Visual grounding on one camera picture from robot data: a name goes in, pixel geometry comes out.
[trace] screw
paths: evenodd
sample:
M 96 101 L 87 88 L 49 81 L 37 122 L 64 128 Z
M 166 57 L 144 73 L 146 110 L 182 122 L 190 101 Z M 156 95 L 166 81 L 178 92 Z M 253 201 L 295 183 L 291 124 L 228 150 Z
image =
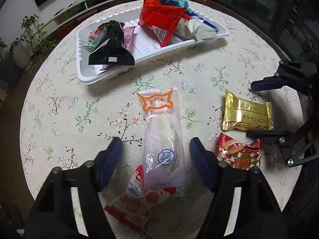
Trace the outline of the screw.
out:
M 260 169 L 259 169 L 257 166 L 253 166 L 253 167 L 251 168 L 251 170 L 252 170 L 254 173 L 260 172 Z
M 293 159 L 289 159 L 288 160 L 288 166 L 292 166 L 293 165 Z
M 219 162 L 218 162 L 218 165 L 219 165 L 220 167 L 225 168 L 225 167 L 227 167 L 228 164 L 227 164 L 225 161 L 219 161 Z
M 84 165 L 85 165 L 86 167 L 92 167 L 92 166 L 94 165 L 94 162 L 93 162 L 93 161 L 86 161 L 86 162 L 84 163 Z
M 54 168 L 52 169 L 52 172 L 53 172 L 53 173 L 58 173 L 59 171 L 61 171 L 61 167 L 59 167 L 59 166 L 54 167 Z

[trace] blue circular logo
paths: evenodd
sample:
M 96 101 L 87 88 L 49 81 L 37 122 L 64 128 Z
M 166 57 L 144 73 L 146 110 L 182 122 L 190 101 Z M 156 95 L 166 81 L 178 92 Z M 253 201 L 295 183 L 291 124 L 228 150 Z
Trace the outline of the blue circular logo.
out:
M 173 162 L 174 156 L 174 152 L 171 149 L 165 149 L 159 153 L 158 161 L 161 164 L 167 165 Z

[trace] tray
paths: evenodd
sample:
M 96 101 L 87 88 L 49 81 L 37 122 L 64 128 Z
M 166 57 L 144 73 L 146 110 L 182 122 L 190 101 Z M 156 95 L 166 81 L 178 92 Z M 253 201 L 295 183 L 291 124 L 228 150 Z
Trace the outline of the tray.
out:
M 176 35 L 173 35 L 168 46 L 160 47 L 158 39 L 146 26 L 138 26 L 138 19 L 141 12 L 141 8 L 142 7 L 140 6 L 134 9 L 119 12 L 114 15 L 105 17 L 101 20 L 84 26 L 77 32 L 77 75 L 80 83 L 92 84 L 103 78 L 113 78 L 121 72 L 126 72 L 130 68 L 138 67 L 139 62 L 142 62 L 144 60 L 147 60 L 149 58 L 160 55 L 162 53 L 166 53 L 174 49 L 194 46 L 198 43 L 205 41 L 196 41 L 194 39 L 185 40 Z M 225 27 L 194 9 L 192 9 L 192 11 L 218 28 L 217 38 L 229 36 L 229 31 Z M 119 22 L 126 23 L 125 27 L 136 26 L 133 35 L 132 46 L 132 52 L 135 59 L 135 66 L 114 66 L 111 69 L 99 73 L 101 65 L 88 65 L 88 58 L 90 52 L 88 52 L 84 48 L 84 45 L 87 42 L 89 32 L 96 30 L 102 23 L 108 22 L 110 20 L 116 20 Z

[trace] orange cartoon cat logo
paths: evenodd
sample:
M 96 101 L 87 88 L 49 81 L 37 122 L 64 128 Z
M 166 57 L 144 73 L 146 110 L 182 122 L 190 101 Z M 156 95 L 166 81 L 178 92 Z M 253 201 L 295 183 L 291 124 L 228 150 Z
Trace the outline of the orange cartoon cat logo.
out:
M 138 96 L 141 98 L 143 102 L 143 110 L 145 112 L 149 111 L 150 109 L 159 110 L 164 107 L 172 108 L 173 102 L 171 101 L 171 93 L 173 90 L 170 90 L 168 93 L 165 94 L 154 94 L 150 97 L 143 97 L 141 94 L 138 93 Z

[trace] round table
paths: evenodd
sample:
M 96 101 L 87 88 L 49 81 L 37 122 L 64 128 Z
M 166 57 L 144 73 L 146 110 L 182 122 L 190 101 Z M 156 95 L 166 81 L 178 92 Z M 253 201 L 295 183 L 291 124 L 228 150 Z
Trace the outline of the round table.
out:
M 185 151 L 187 183 L 157 212 L 156 220 L 141 237 L 195 238 L 213 194 L 205 188 L 189 155 L 189 141 L 199 137 L 214 150 L 221 133 L 224 90 L 254 102 L 272 101 L 275 126 L 295 131 L 303 124 L 297 92 L 284 87 L 254 94 L 250 83 L 273 75 L 280 58 L 268 44 L 243 23 L 198 3 L 191 8 L 226 27 L 230 35 L 193 48 L 153 58 L 111 80 L 82 85 L 76 75 L 76 33 L 83 26 L 142 5 L 120 4 L 97 13 L 71 31 L 37 72 L 25 99 L 20 126 L 23 169 L 31 194 L 36 198 L 55 166 L 78 167 L 107 148 L 112 136 L 124 142 L 122 158 L 109 186 L 100 195 L 103 204 L 124 193 L 136 167 L 143 160 L 146 122 L 137 91 L 173 86 L 178 88 Z M 264 146 L 261 170 L 280 208 L 286 205 L 301 166 L 286 168 L 276 147 Z M 79 231 L 86 233 L 78 194 L 72 190 Z M 107 214 L 117 238 L 136 234 Z

